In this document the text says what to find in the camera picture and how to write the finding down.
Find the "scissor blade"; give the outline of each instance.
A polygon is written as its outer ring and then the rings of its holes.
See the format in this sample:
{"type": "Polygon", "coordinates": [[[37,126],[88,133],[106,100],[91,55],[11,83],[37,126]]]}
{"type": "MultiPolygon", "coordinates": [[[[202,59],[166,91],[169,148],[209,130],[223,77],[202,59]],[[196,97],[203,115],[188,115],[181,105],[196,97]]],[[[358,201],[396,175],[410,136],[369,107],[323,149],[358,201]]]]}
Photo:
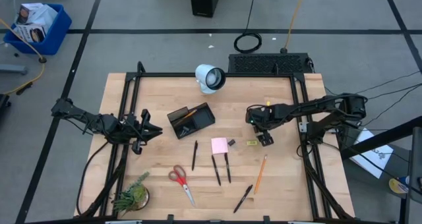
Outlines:
{"type": "Polygon", "coordinates": [[[191,204],[192,204],[192,206],[195,208],[196,206],[195,206],[195,201],[193,201],[193,197],[192,197],[192,194],[191,194],[191,191],[189,190],[189,187],[187,186],[187,185],[183,185],[183,188],[185,189],[185,192],[186,192],[186,194],[187,194],[187,196],[189,197],[189,199],[191,200],[191,204]]]}

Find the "white paper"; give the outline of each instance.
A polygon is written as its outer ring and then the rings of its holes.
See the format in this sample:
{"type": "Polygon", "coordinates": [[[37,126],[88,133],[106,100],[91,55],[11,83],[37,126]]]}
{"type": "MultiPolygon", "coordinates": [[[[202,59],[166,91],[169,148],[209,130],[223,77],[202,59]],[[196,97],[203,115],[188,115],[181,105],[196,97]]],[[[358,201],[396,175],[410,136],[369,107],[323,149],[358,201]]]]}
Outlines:
{"type": "MultiPolygon", "coordinates": [[[[357,140],[355,141],[355,144],[362,142],[368,138],[372,138],[374,134],[364,128],[360,135],[357,137],[357,140]]],[[[393,152],[393,149],[388,145],[383,145],[379,148],[376,148],[372,151],[367,151],[362,153],[363,156],[368,158],[370,161],[372,161],[375,165],[379,166],[381,169],[384,169],[387,165],[388,160],[391,157],[391,153],[393,152]]],[[[369,163],[365,158],[361,157],[360,155],[355,155],[350,158],[352,161],[354,161],[356,164],[358,164],[360,167],[364,168],[364,170],[370,172],[373,176],[376,178],[380,178],[382,175],[382,171],[378,168],[376,168],[374,165],[369,163]]]]}

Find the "small plant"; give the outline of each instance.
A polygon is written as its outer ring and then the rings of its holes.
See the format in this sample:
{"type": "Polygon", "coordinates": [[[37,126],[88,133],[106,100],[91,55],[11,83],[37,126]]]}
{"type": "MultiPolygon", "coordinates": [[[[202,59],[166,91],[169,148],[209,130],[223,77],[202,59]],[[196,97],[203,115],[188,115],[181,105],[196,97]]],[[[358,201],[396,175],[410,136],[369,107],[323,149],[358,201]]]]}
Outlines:
{"type": "Polygon", "coordinates": [[[114,210],[120,212],[136,211],[143,208],[149,199],[149,193],[142,181],[149,175],[145,172],[136,182],[131,184],[126,190],[120,193],[119,199],[114,202],[114,210]]]}

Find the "pencil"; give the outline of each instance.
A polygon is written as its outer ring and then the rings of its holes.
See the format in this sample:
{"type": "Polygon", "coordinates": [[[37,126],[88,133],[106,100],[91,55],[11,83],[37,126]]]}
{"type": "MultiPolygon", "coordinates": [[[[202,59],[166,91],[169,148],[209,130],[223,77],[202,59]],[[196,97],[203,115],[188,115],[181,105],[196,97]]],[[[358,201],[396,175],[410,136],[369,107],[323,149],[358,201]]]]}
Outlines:
{"type": "Polygon", "coordinates": [[[186,119],[187,117],[193,115],[196,112],[196,109],[192,110],[192,112],[190,112],[189,114],[185,115],[183,118],[179,119],[179,121],[177,121],[173,126],[178,125],[181,121],[183,121],[183,119],[186,119]]]}
{"type": "Polygon", "coordinates": [[[264,171],[264,166],[266,162],[266,155],[264,156],[264,160],[262,161],[261,165],[261,171],[259,171],[258,180],[256,181],[255,189],[253,190],[253,194],[256,194],[258,192],[259,183],[261,182],[262,172],[264,171]]]}

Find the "blue bin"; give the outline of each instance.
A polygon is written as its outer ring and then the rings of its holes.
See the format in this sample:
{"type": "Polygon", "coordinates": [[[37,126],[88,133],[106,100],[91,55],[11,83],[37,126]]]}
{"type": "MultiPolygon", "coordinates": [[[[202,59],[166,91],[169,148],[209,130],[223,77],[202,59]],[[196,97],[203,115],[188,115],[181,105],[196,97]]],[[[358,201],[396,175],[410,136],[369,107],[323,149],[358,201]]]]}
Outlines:
{"type": "MultiPolygon", "coordinates": [[[[55,55],[60,48],[61,43],[65,39],[67,30],[72,24],[71,18],[65,12],[64,8],[60,4],[48,4],[52,9],[57,11],[57,16],[55,17],[53,24],[51,25],[45,39],[41,43],[29,43],[32,45],[40,54],[42,55],[55,55]]],[[[17,38],[10,30],[7,31],[3,41],[13,45],[22,53],[31,53],[35,52],[17,38]]]]}

